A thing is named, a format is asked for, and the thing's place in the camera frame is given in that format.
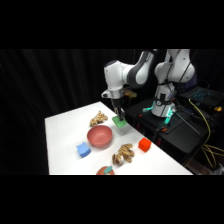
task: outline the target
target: blue block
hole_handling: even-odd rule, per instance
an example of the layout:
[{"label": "blue block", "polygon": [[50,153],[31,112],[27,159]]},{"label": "blue block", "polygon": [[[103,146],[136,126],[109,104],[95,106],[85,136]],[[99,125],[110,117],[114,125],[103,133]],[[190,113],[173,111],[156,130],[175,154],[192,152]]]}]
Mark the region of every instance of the blue block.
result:
[{"label": "blue block", "polygon": [[91,153],[90,148],[83,142],[81,145],[76,146],[79,152],[79,155],[82,157],[86,157]]}]

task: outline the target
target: dark curtain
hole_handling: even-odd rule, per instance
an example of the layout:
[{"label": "dark curtain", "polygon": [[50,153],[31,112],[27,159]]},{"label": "dark curtain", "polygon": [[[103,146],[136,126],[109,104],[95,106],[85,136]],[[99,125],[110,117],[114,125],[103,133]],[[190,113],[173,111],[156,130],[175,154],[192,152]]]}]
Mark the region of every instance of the dark curtain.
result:
[{"label": "dark curtain", "polygon": [[[104,65],[119,60],[133,64],[143,49],[2,49],[0,50],[0,174],[48,174],[44,119],[78,107],[110,100]],[[153,97],[156,64],[138,101]],[[194,63],[200,79],[224,91],[224,49],[200,49]]]}]

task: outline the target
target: white table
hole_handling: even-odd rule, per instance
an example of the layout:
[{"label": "white table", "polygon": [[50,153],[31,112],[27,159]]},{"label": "white table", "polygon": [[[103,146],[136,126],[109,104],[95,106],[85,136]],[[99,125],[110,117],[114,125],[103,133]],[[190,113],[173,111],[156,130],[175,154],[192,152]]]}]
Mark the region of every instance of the white table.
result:
[{"label": "white table", "polygon": [[[99,111],[108,116],[104,125],[113,131],[112,142],[104,149],[93,147],[87,140],[91,129],[89,122]],[[147,153],[141,151],[138,143],[144,136],[128,124],[118,129],[112,121],[115,116],[114,112],[98,102],[47,118],[45,126],[50,175],[95,175],[103,166],[113,166],[116,175],[191,175],[154,144]],[[86,158],[81,158],[76,148],[83,142],[92,150]],[[133,162],[114,166],[112,155],[127,143],[134,146]]]}]

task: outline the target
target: red bowl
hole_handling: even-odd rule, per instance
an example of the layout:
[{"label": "red bowl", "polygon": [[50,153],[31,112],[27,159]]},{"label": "red bowl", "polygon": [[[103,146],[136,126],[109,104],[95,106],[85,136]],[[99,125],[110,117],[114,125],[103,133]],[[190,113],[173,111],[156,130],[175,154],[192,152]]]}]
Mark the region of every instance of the red bowl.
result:
[{"label": "red bowl", "polygon": [[109,127],[99,125],[88,132],[87,138],[94,147],[103,148],[110,143],[112,135],[112,130]]}]

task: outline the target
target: red block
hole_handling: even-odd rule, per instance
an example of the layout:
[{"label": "red block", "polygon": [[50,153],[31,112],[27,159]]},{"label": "red block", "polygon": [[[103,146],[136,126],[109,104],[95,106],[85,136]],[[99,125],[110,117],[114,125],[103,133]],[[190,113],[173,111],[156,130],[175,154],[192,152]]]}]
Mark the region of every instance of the red block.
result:
[{"label": "red block", "polygon": [[139,142],[139,148],[143,151],[143,152],[147,152],[150,147],[151,147],[152,142],[149,141],[146,138],[143,138],[140,142]]}]

